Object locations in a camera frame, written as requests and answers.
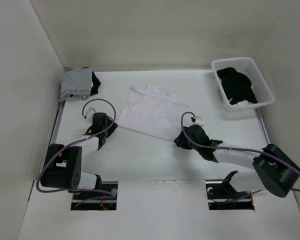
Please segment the white tank top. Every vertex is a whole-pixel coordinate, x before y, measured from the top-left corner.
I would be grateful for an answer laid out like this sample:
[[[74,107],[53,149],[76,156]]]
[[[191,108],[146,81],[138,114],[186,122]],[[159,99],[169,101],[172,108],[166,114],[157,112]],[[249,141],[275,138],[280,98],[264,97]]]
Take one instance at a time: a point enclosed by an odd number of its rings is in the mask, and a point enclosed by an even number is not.
[[[174,141],[181,132],[181,116],[189,104],[171,90],[154,85],[131,88],[117,120],[119,127],[161,140]]]

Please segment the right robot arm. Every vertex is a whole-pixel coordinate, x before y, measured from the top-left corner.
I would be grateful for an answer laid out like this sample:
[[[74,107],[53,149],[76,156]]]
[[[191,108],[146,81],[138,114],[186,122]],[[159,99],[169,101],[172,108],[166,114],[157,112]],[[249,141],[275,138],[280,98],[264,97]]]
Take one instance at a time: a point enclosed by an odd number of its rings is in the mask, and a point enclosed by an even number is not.
[[[197,124],[183,127],[174,143],[182,149],[195,150],[207,161],[229,163],[252,171],[231,173],[221,189],[228,198],[252,190],[267,190],[284,198],[300,177],[300,168],[274,144],[261,150],[228,146],[221,140],[210,139]]]

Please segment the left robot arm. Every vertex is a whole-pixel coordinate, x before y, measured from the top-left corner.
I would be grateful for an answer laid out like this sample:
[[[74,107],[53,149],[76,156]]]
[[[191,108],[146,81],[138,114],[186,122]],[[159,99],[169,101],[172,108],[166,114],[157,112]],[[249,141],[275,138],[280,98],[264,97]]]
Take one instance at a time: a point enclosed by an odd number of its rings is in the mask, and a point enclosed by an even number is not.
[[[48,147],[45,162],[37,180],[37,190],[52,188],[51,192],[85,190],[90,199],[102,195],[101,177],[82,172],[84,147],[100,150],[118,127],[115,120],[104,112],[92,115],[92,124],[78,140],[67,145],[53,143]]]

